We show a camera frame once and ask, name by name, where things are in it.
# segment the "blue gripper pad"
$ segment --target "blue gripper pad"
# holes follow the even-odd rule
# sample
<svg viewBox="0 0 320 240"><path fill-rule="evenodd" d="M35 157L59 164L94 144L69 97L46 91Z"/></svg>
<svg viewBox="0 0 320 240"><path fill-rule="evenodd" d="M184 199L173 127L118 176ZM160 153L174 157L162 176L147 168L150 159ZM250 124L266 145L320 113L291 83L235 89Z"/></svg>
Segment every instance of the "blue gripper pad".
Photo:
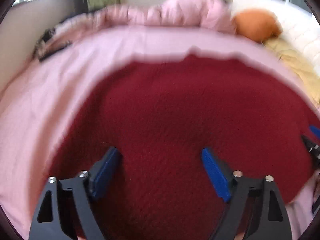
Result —
<svg viewBox="0 0 320 240"><path fill-rule="evenodd" d="M313 132L313 134L314 134L318 139L320 139L320 129L317 128L317 127L315 127L315 126L313 126L313 125L311 125L309 128L310 128L311 132Z"/></svg>
<svg viewBox="0 0 320 240"><path fill-rule="evenodd" d="M231 198L229 182L219 167L219 161L214 157L209 148L201 151L201 159L218 197L223 198L224 202L228 202Z"/></svg>
<svg viewBox="0 0 320 240"><path fill-rule="evenodd" d="M90 169L89 194L93 200L103 197L112 176L119 165L121 154L117 148L110 147L103 158Z"/></svg>

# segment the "stuffed toy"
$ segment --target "stuffed toy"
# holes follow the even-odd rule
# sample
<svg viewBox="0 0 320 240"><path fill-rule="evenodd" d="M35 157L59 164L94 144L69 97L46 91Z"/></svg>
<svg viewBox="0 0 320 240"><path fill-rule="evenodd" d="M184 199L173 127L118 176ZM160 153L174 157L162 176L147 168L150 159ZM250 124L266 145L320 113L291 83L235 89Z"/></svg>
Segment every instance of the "stuffed toy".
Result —
<svg viewBox="0 0 320 240"><path fill-rule="evenodd" d="M265 9L247 9L233 17L236 33L261 43L282 33L276 15Z"/></svg>

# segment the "yellow blanket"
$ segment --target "yellow blanket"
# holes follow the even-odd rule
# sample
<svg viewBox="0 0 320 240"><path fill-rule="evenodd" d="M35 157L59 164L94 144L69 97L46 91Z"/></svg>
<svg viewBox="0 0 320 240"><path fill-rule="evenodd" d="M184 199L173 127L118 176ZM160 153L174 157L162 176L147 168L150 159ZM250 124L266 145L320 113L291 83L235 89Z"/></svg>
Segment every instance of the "yellow blanket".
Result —
<svg viewBox="0 0 320 240"><path fill-rule="evenodd" d="M281 38L270 38L263 44L273 51L284 65L301 78L307 93L316 107L320 106L320 78L313 70L313 65Z"/></svg>

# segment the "metal screw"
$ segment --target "metal screw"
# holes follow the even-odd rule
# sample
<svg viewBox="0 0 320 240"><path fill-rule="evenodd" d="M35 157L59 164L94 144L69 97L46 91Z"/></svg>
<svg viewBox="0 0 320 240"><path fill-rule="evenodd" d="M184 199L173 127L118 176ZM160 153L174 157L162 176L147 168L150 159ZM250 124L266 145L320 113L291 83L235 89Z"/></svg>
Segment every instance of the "metal screw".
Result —
<svg viewBox="0 0 320 240"><path fill-rule="evenodd" d="M234 171L233 172L233 176L235 176L236 178L242 177L243 173L242 171Z"/></svg>
<svg viewBox="0 0 320 240"><path fill-rule="evenodd" d="M273 182L274 180L275 179L271 175L266 176L266 181Z"/></svg>
<svg viewBox="0 0 320 240"><path fill-rule="evenodd" d="M79 177L81 178L85 178L89 176L89 172L88 171L81 171L79 174Z"/></svg>
<svg viewBox="0 0 320 240"><path fill-rule="evenodd" d="M57 181L56 177L49 177L48 182L49 183L55 183Z"/></svg>

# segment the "red blanket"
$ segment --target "red blanket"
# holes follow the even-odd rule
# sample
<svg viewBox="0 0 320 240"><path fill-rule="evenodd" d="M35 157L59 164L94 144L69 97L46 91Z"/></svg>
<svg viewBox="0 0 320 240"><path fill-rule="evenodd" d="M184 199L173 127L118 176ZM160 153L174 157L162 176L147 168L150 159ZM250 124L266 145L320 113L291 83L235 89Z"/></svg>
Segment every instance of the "red blanket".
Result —
<svg viewBox="0 0 320 240"><path fill-rule="evenodd" d="M115 239L206 240L224 207L203 168L211 147L245 176L272 175L287 203L312 175L301 133L315 114L275 78L235 59L133 62L103 79L48 175L89 169L109 146L122 163L93 208Z"/></svg>

